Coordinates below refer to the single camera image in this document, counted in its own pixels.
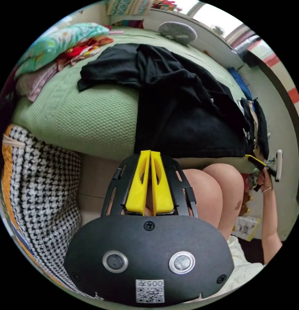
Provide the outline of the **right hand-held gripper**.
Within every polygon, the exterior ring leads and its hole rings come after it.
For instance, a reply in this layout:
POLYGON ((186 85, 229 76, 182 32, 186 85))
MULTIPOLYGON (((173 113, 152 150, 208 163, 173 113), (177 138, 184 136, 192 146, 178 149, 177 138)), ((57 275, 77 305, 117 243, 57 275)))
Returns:
POLYGON ((254 180, 254 185, 253 185, 253 190, 254 191, 259 191, 260 186, 257 184, 257 177, 260 171, 263 170, 264 167, 268 169, 268 172, 271 177, 274 177, 274 180, 277 182, 277 160, 269 160, 267 162, 263 162, 259 160, 258 158, 246 154, 245 155, 246 159, 252 163, 255 166, 256 172, 254 173, 253 180, 254 180))

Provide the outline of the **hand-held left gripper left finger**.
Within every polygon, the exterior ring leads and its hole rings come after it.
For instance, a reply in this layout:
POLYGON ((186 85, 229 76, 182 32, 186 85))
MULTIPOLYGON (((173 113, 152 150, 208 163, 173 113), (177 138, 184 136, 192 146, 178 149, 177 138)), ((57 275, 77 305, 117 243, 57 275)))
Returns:
POLYGON ((149 164, 150 150, 141 151, 125 204, 128 213, 145 215, 149 164))

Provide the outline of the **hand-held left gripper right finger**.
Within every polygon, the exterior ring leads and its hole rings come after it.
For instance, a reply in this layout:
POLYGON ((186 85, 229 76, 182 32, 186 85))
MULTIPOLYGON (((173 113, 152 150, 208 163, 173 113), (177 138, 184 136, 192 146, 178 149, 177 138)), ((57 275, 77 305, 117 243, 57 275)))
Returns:
POLYGON ((174 204, 160 152, 151 151, 153 215, 173 213, 174 204))

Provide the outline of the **person's right hand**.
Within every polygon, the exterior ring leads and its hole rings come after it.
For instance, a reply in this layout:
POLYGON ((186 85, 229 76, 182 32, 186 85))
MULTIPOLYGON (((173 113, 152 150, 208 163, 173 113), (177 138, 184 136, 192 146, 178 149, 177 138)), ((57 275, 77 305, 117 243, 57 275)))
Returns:
POLYGON ((259 172, 257 184, 260 186, 260 191, 262 193, 273 190, 273 182, 266 167, 259 172))

